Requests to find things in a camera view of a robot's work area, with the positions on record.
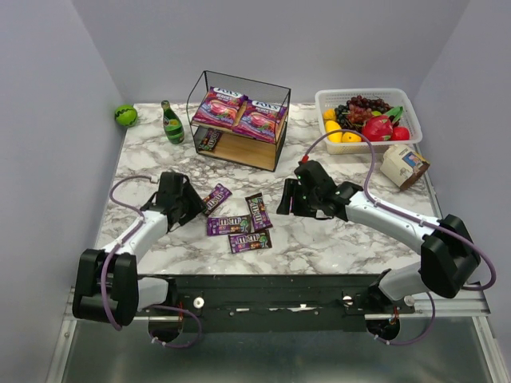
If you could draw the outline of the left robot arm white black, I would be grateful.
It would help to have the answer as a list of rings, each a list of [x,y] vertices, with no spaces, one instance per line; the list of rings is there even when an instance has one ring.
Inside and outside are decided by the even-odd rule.
[[[113,203],[135,212],[137,217],[111,243],[83,251],[74,287],[73,316],[109,323],[115,330],[129,325],[138,311],[167,300],[169,282],[140,276],[137,265],[159,239],[205,210],[189,177],[179,172],[162,172],[158,189],[141,207],[116,199],[118,187],[138,178],[120,180],[109,191]]]

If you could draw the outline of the purple Fox's candy bag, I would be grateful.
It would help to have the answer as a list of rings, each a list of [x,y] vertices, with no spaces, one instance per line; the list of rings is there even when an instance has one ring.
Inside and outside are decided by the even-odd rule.
[[[285,104],[247,100],[244,112],[232,131],[242,136],[275,144],[287,110],[288,107]]]
[[[231,129],[248,97],[239,92],[210,87],[192,121],[197,124]]]

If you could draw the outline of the purple m&m's bag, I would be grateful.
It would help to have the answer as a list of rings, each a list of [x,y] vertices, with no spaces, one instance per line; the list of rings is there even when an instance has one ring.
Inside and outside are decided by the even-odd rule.
[[[271,236],[268,230],[254,233],[229,235],[231,253],[272,248]]]
[[[246,197],[245,201],[251,216],[252,229],[254,232],[263,231],[273,227],[261,192]]]
[[[207,236],[246,234],[250,233],[251,229],[250,215],[208,217],[207,219]]]
[[[230,189],[226,188],[223,184],[217,184],[212,191],[203,198],[205,216],[210,216],[227,198],[232,195]]]
[[[214,152],[222,135],[222,131],[214,128],[208,128],[199,143],[198,149],[205,152]]]

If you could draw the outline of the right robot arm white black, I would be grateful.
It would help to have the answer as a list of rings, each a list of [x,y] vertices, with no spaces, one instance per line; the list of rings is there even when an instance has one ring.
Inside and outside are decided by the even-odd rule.
[[[324,219],[362,224],[417,253],[417,263],[385,270],[370,285],[373,298],[384,303],[425,292],[454,298],[481,263],[458,217],[435,219],[384,205],[357,184],[337,184],[315,160],[300,163],[294,177],[285,179],[277,212],[312,218],[322,212]]]

